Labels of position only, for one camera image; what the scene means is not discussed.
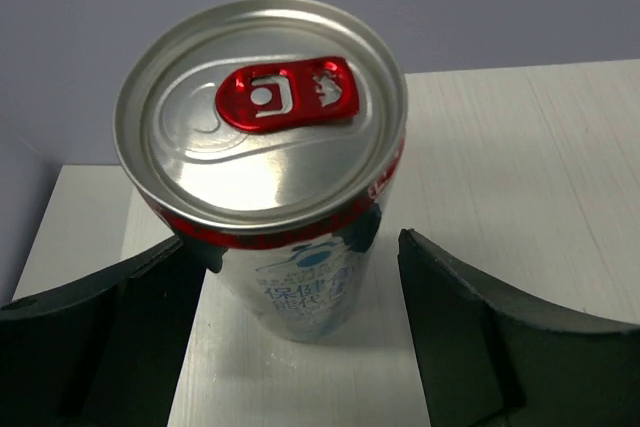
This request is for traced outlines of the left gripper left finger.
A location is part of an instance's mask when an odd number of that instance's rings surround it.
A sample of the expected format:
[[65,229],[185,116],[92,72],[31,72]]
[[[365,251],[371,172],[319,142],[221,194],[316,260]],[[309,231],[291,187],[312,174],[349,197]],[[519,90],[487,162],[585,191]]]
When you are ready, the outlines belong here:
[[2,425],[167,425],[204,277],[172,237],[3,306]]

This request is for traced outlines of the silver can red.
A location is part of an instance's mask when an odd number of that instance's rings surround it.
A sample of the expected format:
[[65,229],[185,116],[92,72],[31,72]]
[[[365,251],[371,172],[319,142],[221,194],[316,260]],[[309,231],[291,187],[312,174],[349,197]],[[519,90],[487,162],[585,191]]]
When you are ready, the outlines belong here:
[[362,20],[236,0],[148,48],[113,134],[147,205],[258,322],[313,342],[355,310],[407,117],[404,76]]

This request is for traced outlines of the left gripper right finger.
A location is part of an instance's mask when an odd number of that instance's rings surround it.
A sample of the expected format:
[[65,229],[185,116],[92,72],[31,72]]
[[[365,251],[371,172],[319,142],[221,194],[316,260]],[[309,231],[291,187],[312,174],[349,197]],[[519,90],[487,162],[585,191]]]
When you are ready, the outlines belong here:
[[434,426],[635,426],[639,328],[528,294],[418,232],[398,265]]

